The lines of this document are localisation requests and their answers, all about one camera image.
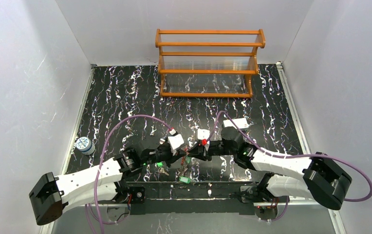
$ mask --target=black marble surface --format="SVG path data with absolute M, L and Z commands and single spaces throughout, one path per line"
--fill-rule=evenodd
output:
M 157 66 L 96 67 L 77 137 L 93 140 L 96 151 L 89 158 L 74 150 L 67 173 L 77 172 L 99 163 L 105 138 L 120 120 L 135 114 L 152 115 L 166 121 L 179 131 L 186 144 L 194 144 L 198 128 L 213 129 L 216 113 L 225 110 L 232 118 L 245 117 L 250 124 L 249 135 L 266 149 L 289 154 L 300 154 L 301 146 L 289 111 L 285 93 L 274 64 L 260 64 L 260 75 L 252 76 L 254 96 L 238 98 L 170 98 L 160 97 L 160 76 Z M 186 79 L 193 86 L 193 79 Z M 208 88 L 224 89 L 222 82 L 210 80 Z M 105 160 L 118 154 L 125 146 L 144 136 L 162 137 L 165 127 L 151 120 L 130 120 L 111 137 Z M 219 126 L 214 135 L 220 139 Z M 156 165 L 144 167 L 141 175 L 131 181 L 178 181 L 180 160 L 159 173 Z M 192 181 L 251 181 L 261 175 L 240 168 L 230 156 L 216 156 L 211 162 L 192 159 L 185 176 Z

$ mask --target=wall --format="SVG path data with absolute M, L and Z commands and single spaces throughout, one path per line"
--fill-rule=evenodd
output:
M 312 150 L 372 179 L 372 1 L 316 0 L 284 68 Z M 347 197 L 366 195 L 365 180 L 351 175 Z M 345 202 L 341 216 L 348 233 L 372 233 L 372 198 Z
M 156 29 L 264 29 L 259 63 L 283 60 L 312 0 L 56 0 L 90 63 L 158 62 Z
M 0 233 L 40 229 L 28 193 L 60 173 L 90 70 L 54 0 L 0 0 Z

